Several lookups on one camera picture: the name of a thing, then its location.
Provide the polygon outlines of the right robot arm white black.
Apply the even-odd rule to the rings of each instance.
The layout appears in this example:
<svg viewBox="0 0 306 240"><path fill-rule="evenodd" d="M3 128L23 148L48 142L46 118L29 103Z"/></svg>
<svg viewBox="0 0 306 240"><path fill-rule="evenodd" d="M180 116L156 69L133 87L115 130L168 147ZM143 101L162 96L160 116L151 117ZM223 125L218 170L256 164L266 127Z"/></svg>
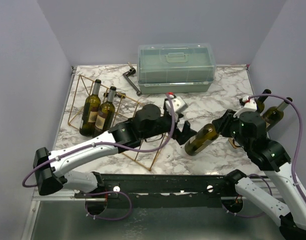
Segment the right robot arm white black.
<svg viewBox="0 0 306 240"><path fill-rule="evenodd" d="M227 110L212 124L218 134L237 141L251 162L272 181L283 201L256 186L237 169L224 176L223 191L229 196L238 193L246 197L275 222L286 240L306 240L306 194L301 195L295 186L291 158L284 147L267 137L265 121L255 111L235 117L235 111Z"/></svg>

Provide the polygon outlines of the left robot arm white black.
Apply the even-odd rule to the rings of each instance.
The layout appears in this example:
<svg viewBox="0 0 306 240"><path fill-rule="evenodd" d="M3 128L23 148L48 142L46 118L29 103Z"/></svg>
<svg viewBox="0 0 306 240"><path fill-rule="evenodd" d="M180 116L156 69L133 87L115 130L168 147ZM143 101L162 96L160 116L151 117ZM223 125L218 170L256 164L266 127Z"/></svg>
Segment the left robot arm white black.
<svg viewBox="0 0 306 240"><path fill-rule="evenodd" d="M99 136L62 150L48 151L45 147L35 153L33 167L38 192L41 196L54 194L62 189L79 190L97 198L104 190L99 174L84 173L75 169L93 160L113 156L125 151L143 152L143 140L168 134L179 145L185 144L196 131L185 121L179 130L177 123L187 104L180 98L165 99L161 110L146 104L134 117L120 122Z"/></svg>

